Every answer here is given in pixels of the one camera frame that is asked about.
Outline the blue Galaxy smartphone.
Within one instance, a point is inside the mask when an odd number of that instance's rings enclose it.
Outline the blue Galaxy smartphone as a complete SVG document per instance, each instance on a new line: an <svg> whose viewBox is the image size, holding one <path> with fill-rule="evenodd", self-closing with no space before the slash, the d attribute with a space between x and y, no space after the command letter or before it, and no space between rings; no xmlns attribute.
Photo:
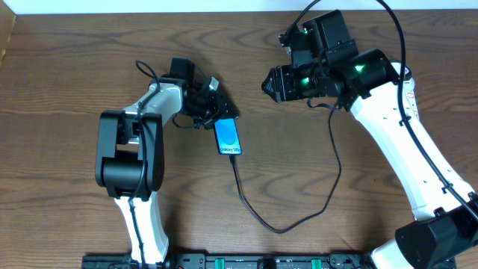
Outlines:
<svg viewBox="0 0 478 269"><path fill-rule="evenodd" d="M241 155L242 149L234 119L218 120L214 124L214 134L220 155Z"/></svg>

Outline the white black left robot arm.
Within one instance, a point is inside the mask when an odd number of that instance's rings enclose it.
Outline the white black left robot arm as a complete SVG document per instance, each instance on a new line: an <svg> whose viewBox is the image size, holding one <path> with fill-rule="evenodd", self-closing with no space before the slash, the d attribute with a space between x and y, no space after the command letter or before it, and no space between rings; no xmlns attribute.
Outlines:
<svg viewBox="0 0 478 269"><path fill-rule="evenodd" d="M234 119L239 110L216 78L162 76L145 95L122 110L106 110L99 118L95 177L114 199L131 240L130 262L156 268L167 260L169 238L161 224L158 190L164 178L163 127L175 115L194 127L212 129L218 120Z"/></svg>

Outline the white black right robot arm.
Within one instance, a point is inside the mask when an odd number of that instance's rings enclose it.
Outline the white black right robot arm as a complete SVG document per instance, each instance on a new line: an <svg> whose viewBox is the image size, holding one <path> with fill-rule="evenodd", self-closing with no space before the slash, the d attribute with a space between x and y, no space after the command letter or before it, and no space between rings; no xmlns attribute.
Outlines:
<svg viewBox="0 0 478 269"><path fill-rule="evenodd" d="M414 220L370 254L375 268L453 268L477 245L477 193L447 162L420 122L410 69L378 49L359 52L334 10L280 36L291 63L274 67L261 88L275 102L336 98L385 155Z"/></svg>

